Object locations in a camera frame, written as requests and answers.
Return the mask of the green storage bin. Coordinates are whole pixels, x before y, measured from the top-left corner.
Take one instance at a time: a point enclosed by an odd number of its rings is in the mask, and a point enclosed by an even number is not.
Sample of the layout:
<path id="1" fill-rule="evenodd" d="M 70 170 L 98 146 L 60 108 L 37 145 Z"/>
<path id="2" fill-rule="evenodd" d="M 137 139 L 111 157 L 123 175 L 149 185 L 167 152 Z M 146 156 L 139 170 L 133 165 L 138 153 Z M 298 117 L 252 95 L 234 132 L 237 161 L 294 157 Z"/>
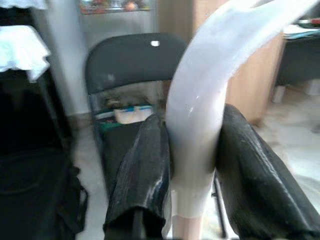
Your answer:
<path id="1" fill-rule="evenodd" d="M 134 107 L 134 106 L 127 106 L 127 107 L 116 108 L 116 109 L 125 109 L 128 107 Z M 106 112 L 99 113 L 96 116 L 96 120 L 98 122 L 99 128 L 102 131 L 106 131 L 111 128 L 127 125 L 127 124 L 121 124 L 121 123 L 117 122 L 117 120 L 115 118 L 114 110 L 115 109 L 108 110 Z"/>

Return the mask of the dark grey desk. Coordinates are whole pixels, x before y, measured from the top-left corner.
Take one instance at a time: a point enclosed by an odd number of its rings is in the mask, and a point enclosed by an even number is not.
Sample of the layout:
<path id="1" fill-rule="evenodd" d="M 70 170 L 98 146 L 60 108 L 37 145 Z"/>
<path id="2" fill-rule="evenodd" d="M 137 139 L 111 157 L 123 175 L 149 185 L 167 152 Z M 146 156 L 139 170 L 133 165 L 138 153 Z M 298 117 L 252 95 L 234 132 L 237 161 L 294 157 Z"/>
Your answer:
<path id="1" fill-rule="evenodd" d="M 280 103 L 286 86 L 320 80 L 320 24 L 290 24 L 283 29 L 285 45 L 272 93 Z"/>

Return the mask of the white paper stack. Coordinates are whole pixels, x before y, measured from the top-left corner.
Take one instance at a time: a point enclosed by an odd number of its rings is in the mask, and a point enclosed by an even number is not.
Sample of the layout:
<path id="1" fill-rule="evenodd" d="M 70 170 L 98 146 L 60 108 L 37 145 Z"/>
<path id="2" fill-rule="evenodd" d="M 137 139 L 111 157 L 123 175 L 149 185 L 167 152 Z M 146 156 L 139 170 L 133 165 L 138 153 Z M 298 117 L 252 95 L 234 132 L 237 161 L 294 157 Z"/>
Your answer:
<path id="1" fill-rule="evenodd" d="M 146 120 L 153 114 L 153 108 L 150 105 L 130 106 L 123 109 L 114 109 L 113 113 L 118 123 L 128 125 Z"/>

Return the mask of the light wooden cabinet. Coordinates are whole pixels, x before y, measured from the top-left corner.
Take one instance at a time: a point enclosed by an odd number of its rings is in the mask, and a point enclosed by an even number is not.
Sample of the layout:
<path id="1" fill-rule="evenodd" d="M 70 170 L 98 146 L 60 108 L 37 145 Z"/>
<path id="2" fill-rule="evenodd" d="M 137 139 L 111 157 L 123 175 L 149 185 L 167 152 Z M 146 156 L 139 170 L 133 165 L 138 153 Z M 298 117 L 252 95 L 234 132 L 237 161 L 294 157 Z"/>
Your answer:
<path id="1" fill-rule="evenodd" d="M 245 7 L 229 1 L 197 30 L 189 46 L 192 110 L 202 123 L 220 123 L 225 104 L 249 120 L 262 116 L 282 47 L 282 2 Z"/>

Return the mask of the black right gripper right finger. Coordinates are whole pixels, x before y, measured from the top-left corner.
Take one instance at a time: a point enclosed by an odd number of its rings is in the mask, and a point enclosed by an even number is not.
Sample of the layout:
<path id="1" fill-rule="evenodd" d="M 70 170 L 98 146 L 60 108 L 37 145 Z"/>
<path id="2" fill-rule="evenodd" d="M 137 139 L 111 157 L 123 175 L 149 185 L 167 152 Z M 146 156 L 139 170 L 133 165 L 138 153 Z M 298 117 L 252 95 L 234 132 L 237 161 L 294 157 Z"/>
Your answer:
<path id="1" fill-rule="evenodd" d="M 320 213 L 231 104 L 224 108 L 216 172 L 229 224 L 239 240 L 320 240 Z"/>

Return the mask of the glass display cabinet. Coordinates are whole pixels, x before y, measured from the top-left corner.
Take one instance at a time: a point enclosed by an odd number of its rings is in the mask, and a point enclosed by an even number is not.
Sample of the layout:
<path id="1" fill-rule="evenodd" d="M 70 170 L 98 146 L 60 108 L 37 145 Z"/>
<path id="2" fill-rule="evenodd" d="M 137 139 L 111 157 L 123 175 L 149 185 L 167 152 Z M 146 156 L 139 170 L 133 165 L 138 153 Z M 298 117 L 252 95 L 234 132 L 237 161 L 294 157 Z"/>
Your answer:
<path id="1" fill-rule="evenodd" d="M 157 0 L 77 0 L 87 36 L 152 33 L 157 29 Z"/>

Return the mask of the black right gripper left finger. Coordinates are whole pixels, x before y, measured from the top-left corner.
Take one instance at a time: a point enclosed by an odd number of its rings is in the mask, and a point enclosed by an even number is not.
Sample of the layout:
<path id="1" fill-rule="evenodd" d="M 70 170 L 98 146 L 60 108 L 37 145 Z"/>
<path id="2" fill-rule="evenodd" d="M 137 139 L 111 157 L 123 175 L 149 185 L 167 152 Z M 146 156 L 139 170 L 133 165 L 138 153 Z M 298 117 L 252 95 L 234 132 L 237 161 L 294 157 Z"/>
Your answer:
<path id="1" fill-rule="evenodd" d="M 104 240 L 164 240 L 171 225 L 167 129 L 155 114 L 108 130 L 103 166 L 108 208 Z"/>

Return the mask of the black table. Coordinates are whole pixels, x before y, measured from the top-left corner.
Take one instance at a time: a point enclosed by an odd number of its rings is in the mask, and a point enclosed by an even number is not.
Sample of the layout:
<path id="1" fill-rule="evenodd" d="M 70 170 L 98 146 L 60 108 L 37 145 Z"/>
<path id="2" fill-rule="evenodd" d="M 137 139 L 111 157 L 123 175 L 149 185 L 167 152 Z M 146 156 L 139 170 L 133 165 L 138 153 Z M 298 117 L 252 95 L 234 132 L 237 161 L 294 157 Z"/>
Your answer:
<path id="1" fill-rule="evenodd" d="M 0 0 L 0 26 L 31 26 L 45 42 L 33 13 L 44 13 L 47 7 L 45 0 Z M 29 82 L 24 70 L 0 72 L 0 157 L 38 149 L 70 154 L 72 131 L 50 57 L 50 67 L 36 83 Z"/>

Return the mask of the black folding chair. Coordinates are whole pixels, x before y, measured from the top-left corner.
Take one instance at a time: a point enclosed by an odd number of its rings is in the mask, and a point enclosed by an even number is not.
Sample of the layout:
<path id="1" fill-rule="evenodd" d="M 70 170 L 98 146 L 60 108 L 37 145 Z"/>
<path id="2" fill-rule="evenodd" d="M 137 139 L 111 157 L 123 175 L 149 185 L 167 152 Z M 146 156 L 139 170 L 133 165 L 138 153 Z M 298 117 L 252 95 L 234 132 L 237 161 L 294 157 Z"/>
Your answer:
<path id="1" fill-rule="evenodd" d="M 166 126 L 166 106 L 174 74 L 187 47 L 183 40 L 169 33 L 115 36 L 101 41 L 90 50 L 84 69 L 105 186 L 105 134 L 113 128 L 101 130 L 96 116 L 113 109 L 151 105 L 153 114 L 164 123 L 170 152 L 171 224 L 168 232 L 172 233 L 174 165 Z"/>

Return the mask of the white lace cloth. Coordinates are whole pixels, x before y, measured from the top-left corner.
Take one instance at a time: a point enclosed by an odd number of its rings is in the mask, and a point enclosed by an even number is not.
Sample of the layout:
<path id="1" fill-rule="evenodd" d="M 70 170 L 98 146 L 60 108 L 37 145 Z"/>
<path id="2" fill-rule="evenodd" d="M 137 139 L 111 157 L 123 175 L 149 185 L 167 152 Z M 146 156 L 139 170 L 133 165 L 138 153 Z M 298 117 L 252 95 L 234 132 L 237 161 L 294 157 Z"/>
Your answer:
<path id="1" fill-rule="evenodd" d="M 0 26 L 0 73 L 8 70 L 26 71 L 30 83 L 50 67 L 51 51 L 30 25 Z"/>

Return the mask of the cream long handled dustpan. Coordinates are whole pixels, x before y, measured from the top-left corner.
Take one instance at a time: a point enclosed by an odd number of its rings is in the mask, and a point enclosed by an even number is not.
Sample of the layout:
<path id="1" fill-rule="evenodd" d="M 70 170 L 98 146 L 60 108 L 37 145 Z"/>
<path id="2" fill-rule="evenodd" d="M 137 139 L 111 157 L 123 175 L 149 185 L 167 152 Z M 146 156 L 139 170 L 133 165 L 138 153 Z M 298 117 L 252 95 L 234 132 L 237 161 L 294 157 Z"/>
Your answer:
<path id="1" fill-rule="evenodd" d="M 165 121 L 173 159 L 172 234 L 200 240 L 230 78 L 319 0 L 228 0 L 197 29 L 173 76 Z"/>

